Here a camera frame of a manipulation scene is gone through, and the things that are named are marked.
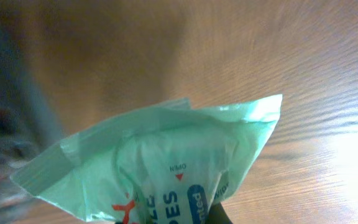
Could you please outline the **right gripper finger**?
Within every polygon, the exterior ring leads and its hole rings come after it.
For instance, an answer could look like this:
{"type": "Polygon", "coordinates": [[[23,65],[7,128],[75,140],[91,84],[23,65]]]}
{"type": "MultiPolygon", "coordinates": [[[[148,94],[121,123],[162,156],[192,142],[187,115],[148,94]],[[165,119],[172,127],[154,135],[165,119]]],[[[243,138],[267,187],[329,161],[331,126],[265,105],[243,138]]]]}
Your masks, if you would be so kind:
{"type": "Polygon", "coordinates": [[[212,205],[205,224],[232,224],[221,203],[212,205]]]}

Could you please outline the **mint green wipes packet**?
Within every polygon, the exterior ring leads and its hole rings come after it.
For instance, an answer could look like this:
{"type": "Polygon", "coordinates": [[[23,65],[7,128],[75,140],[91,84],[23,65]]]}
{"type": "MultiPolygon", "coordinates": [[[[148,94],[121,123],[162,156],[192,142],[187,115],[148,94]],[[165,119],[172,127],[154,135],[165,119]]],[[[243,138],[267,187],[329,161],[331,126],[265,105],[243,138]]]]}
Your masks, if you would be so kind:
{"type": "Polygon", "coordinates": [[[241,186],[282,100],[131,111],[62,139],[11,180],[84,222],[204,223],[241,186]]]}

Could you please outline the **grey plastic shopping basket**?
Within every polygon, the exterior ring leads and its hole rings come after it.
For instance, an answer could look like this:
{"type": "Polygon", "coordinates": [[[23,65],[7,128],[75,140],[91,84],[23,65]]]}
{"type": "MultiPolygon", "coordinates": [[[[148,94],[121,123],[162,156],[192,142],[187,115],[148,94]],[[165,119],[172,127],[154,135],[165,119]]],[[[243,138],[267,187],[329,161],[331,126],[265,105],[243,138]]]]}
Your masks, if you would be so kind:
{"type": "Polygon", "coordinates": [[[11,174],[62,137],[57,117],[0,16],[0,223],[15,222],[34,204],[34,198],[10,180],[11,174]]]}

